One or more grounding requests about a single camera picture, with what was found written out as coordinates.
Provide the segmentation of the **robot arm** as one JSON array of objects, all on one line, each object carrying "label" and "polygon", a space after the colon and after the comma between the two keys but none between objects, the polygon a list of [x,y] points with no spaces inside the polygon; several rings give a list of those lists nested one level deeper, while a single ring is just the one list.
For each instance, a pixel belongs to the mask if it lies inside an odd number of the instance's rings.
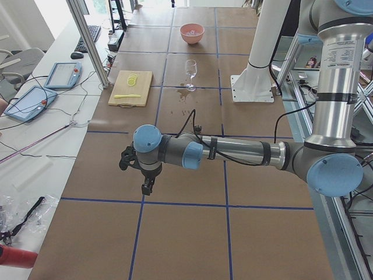
[{"label": "robot arm", "polygon": [[267,143],[180,132],[163,135],[153,125],[133,134],[122,160],[133,161],[149,195],[163,163],[197,169],[203,158],[248,166],[274,166],[297,175],[316,192],[340,197],[355,190],[364,168],[350,138],[365,39],[372,33],[371,1],[302,1],[298,38],[322,42],[312,132],[303,143]]}]

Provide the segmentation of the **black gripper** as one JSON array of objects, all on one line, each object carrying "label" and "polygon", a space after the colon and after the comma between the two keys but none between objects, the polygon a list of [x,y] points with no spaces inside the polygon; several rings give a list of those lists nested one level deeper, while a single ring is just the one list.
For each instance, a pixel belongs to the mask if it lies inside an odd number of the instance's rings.
[{"label": "black gripper", "polygon": [[140,163],[141,173],[145,176],[142,184],[142,194],[149,195],[153,192],[154,178],[156,178],[162,171],[162,163],[157,162],[153,164]]}]

